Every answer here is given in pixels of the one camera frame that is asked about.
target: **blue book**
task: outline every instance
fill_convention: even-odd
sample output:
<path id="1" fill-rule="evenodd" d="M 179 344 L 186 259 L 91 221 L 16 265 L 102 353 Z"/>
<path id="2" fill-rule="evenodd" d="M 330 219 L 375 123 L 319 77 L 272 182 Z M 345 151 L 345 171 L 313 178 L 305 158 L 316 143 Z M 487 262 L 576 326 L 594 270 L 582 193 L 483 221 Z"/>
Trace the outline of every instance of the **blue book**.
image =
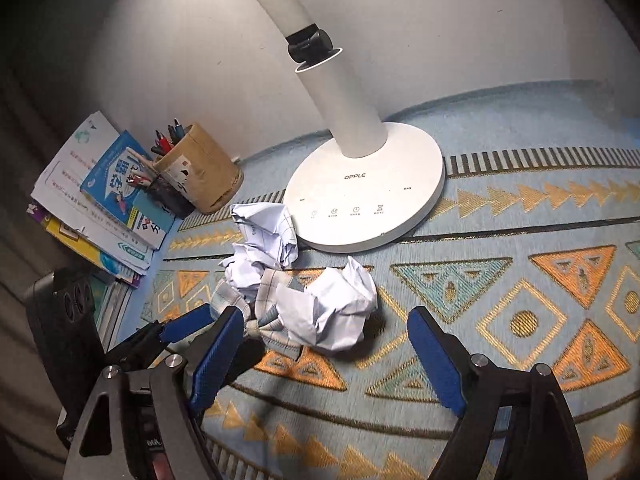
<path id="1" fill-rule="evenodd" d="M 128 227 L 137 238 L 158 249 L 174 222 L 174 215 L 149 199 L 143 189 L 127 184 L 132 171 L 144 168 L 127 147 L 148 157 L 136 139 L 125 130 L 107 149 L 80 186 L 104 212 Z"/>

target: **black pen holder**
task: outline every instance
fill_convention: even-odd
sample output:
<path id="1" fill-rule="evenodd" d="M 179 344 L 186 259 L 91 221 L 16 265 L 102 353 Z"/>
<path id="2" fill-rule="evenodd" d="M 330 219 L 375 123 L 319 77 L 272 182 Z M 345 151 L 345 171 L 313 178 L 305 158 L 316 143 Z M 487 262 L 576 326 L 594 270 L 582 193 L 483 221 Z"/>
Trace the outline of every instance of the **black pen holder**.
<path id="1" fill-rule="evenodd" d="M 169 184 L 161 174 L 146 188 L 146 193 L 152 200 L 161 203 L 178 218 L 186 218 L 195 209 L 195 206 Z"/>

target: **patterned tablecloth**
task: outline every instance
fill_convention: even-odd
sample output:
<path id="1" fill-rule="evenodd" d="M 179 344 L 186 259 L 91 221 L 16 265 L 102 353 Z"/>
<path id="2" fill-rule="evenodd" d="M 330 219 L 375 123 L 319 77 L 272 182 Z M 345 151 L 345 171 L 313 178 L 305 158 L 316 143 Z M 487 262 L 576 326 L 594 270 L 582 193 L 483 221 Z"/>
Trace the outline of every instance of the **patterned tablecloth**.
<path id="1" fill-rule="evenodd" d="M 361 343 L 331 358 L 268 352 L 220 392 L 204 420 L 215 461 L 230 479 L 427 478 L 455 418 L 407 340 L 407 313 L 424 304 L 470 352 L 521 370 L 552 366 L 590 478 L 613 475 L 640 396 L 640 142 L 607 92 L 585 82 L 475 92 L 392 120 L 438 141 L 442 199 L 399 240 L 355 255 L 380 297 Z M 233 202 L 280 202 L 297 165 L 327 138 L 244 161 Z M 228 207 L 187 218 L 143 317 L 209 301 L 218 263 L 240 240 Z M 309 283 L 345 260 L 302 250 L 290 272 Z M 492 443 L 481 478 L 492 478 L 500 446 Z"/>

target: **white booklet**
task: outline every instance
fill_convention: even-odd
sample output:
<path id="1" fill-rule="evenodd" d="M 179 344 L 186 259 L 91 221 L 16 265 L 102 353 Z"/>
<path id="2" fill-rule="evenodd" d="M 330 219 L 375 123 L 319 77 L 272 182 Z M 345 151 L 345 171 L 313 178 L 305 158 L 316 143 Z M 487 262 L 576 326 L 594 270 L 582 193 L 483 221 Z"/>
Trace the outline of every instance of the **white booklet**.
<path id="1" fill-rule="evenodd" d="M 146 274 L 153 249 L 80 191 L 89 170 L 117 138 L 117 131 L 100 112 L 91 114 L 40 174 L 31 197 L 105 253 Z"/>

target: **white wall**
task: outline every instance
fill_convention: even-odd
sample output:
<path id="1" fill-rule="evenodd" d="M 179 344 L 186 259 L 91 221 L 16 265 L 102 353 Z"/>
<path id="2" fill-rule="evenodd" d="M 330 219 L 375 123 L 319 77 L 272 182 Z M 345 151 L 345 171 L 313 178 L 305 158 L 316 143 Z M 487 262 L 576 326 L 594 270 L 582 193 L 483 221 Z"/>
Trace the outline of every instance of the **white wall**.
<path id="1" fill-rule="evenodd" d="M 640 54 L 602 0 L 301 0 L 381 116 L 533 80 L 608 80 L 640 114 Z M 15 58 L 71 132 L 100 108 L 150 144 L 174 116 L 247 156 L 323 127 L 255 0 L 47 0 Z"/>

